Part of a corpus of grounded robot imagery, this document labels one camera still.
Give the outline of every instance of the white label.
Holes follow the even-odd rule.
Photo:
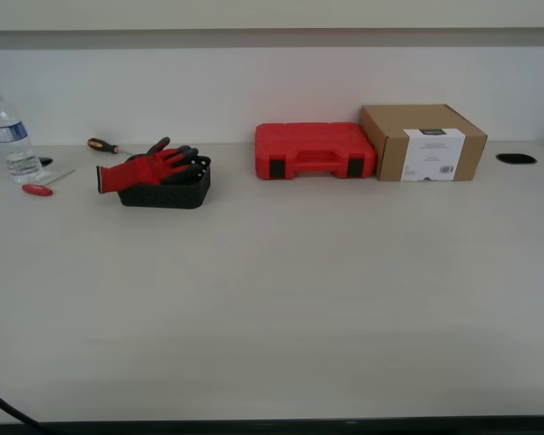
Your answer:
[[[465,135],[457,129],[405,130],[409,145],[401,181],[452,180]]]

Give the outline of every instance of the black cable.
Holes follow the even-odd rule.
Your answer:
[[[17,410],[15,407],[9,405],[4,399],[0,397],[0,409],[4,411],[6,414],[14,417],[15,419],[21,421],[26,426],[30,426],[31,428],[38,430],[39,432],[42,432],[43,435],[59,435],[57,432],[50,430],[40,424],[38,421],[31,419],[26,414],[21,413],[19,410]]]

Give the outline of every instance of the red handle tool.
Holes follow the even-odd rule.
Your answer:
[[[71,169],[67,172],[64,172],[64,174],[59,175],[55,179],[51,179],[48,183],[45,183],[43,185],[40,184],[24,184],[22,186],[22,190],[26,193],[29,193],[31,195],[36,195],[38,197],[50,197],[53,194],[53,190],[51,188],[47,188],[51,183],[54,183],[55,181],[62,179],[66,177],[67,175],[71,175],[73,172],[75,172],[76,169]]]

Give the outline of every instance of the screwdriver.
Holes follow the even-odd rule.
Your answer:
[[[117,145],[111,145],[109,142],[105,142],[104,140],[100,140],[97,138],[90,138],[89,140],[87,140],[87,145],[89,145],[89,147],[95,151],[110,152],[111,154],[118,154],[122,152],[123,154],[127,154],[129,156],[133,155],[132,152],[119,150],[119,147]]]
[[[55,179],[51,179],[48,183],[45,183],[43,185],[39,184],[24,184],[22,186],[22,190],[26,193],[29,193],[31,195],[36,195],[38,197],[50,197],[53,194],[53,190],[51,188],[47,188],[51,183],[54,183],[55,181],[62,179],[66,177],[67,175],[71,175],[73,172],[75,172],[76,169],[71,169],[67,172],[64,172],[64,174],[59,175]]]

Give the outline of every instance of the white wall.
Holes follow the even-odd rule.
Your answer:
[[[544,27],[544,0],[0,0],[0,30],[303,27]]]
[[[544,143],[544,46],[237,45],[7,45],[0,89],[36,144],[248,142],[261,122],[349,121],[364,103],[435,102],[491,140]]]

